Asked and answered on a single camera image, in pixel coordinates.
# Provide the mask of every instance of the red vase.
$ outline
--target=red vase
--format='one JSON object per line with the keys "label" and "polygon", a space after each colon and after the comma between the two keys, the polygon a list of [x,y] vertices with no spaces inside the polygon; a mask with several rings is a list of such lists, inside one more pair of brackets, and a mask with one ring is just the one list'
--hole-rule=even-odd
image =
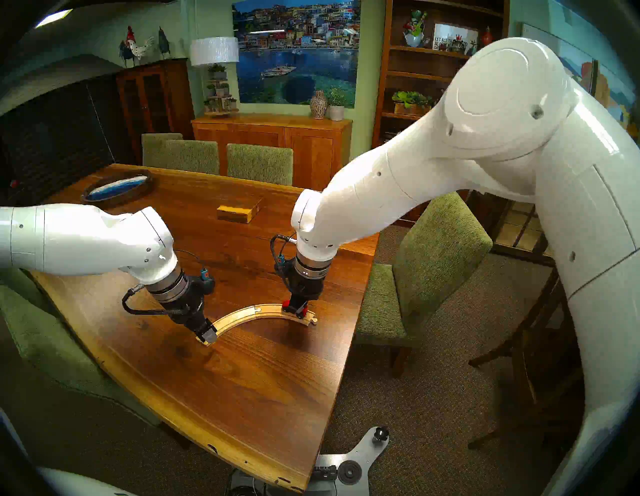
{"label": "red vase", "polygon": [[483,47],[486,47],[489,43],[493,41],[493,35],[491,34],[491,30],[489,29],[489,26],[486,27],[486,31],[482,35],[481,40],[482,40]]}

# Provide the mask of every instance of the lamp shade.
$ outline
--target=lamp shade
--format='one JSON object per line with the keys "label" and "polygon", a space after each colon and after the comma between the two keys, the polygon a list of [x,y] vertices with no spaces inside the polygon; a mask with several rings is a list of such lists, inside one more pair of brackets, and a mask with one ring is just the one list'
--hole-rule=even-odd
{"label": "lamp shade", "polygon": [[238,40],[234,36],[193,40],[189,55],[193,66],[238,62]]}

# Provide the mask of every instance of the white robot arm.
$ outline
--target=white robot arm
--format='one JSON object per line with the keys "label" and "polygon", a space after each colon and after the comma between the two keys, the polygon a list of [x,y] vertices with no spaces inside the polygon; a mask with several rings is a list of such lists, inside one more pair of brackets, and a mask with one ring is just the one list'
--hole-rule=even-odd
{"label": "white robot arm", "polygon": [[586,411],[549,483],[563,494],[615,435],[640,384],[640,151],[539,42],[480,50],[427,115],[356,158],[319,193],[305,190],[291,224],[295,259],[281,275],[286,311],[316,299],[342,243],[457,189],[535,202],[569,299]]}
{"label": "white robot arm", "polygon": [[[173,237],[151,207],[135,214],[109,215],[90,205],[0,207],[0,267],[57,275],[101,274],[114,269],[140,283],[123,298],[126,311],[166,314],[213,342],[215,328],[202,312],[213,291],[208,275],[186,276],[173,252]],[[146,288],[164,310],[133,310],[127,299]]]}

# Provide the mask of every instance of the knob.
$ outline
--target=knob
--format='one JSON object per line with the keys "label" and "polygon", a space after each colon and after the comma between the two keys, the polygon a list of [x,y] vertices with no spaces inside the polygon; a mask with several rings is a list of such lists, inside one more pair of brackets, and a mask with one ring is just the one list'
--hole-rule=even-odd
{"label": "knob", "polygon": [[389,429],[386,427],[376,427],[376,431],[373,433],[374,441],[386,441],[389,439]]}

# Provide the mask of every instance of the boat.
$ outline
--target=boat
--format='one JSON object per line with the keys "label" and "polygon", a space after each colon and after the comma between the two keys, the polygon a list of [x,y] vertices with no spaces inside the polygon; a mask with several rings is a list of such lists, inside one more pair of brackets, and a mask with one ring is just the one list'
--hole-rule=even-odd
{"label": "boat", "polygon": [[294,70],[296,67],[294,65],[278,65],[271,69],[263,70],[260,73],[262,77],[276,77],[276,76],[286,76],[289,72]]}

